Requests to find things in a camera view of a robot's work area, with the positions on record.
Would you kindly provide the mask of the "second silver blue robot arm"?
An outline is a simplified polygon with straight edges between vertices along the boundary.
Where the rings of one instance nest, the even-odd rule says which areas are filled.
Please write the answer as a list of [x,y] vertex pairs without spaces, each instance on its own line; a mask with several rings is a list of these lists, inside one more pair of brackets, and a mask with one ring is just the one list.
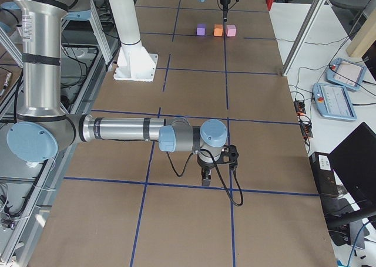
[[7,133],[9,149],[20,159],[41,163],[78,142],[156,141],[166,153],[197,155],[202,183],[212,168],[230,161],[227,128],[215,119],[192,126],[184,118],[115,118],[68,114],[61,106],[62,19],[91,15],[91,0],[14,0],[22,12],[23,106]]

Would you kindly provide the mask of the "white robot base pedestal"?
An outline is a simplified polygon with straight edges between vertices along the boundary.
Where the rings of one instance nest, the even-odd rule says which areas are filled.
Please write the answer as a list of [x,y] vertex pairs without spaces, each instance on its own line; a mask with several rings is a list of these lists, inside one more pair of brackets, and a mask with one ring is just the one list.
[[152,82],[157,61],[158,54],[148,53],[142,45],[122,45],[113,78],[115,80]]

